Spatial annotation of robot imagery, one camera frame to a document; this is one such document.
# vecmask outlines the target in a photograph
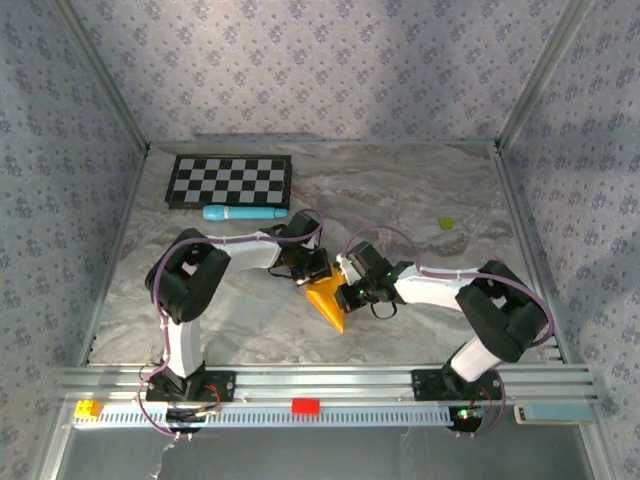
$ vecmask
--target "marble surface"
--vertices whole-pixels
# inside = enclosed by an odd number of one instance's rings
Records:
[[[291,212],[304,207],[323,212],[322,243],[330,255],[340,251],[357,229],[384,223],[416,242],[424,265],[462,268],[499,259],[526,278],[505,202],[483,148],[310,144],[215,150],[233,151],[293,156]],[[143,281],[183,229],[239,235],[278,223],[209,223],[200,211],[169,211],[163,200],[173,161],[170,153],[150,152],[92,364],[158,360],[159,320]],[[442,216],[454,218],[453,230],[440,229]],[[374,231],[364,238],[392,262],[414,258],[411,248],[391,232]],[[347,315],[345,333],[340,334],[306,300],[304,288],[261,270],[225,276],[202,326],[209,364],[434,363],[446,360],[473,335],[461,313],[428,305],[401,306],[390,320],[378,320],[364,308]]]

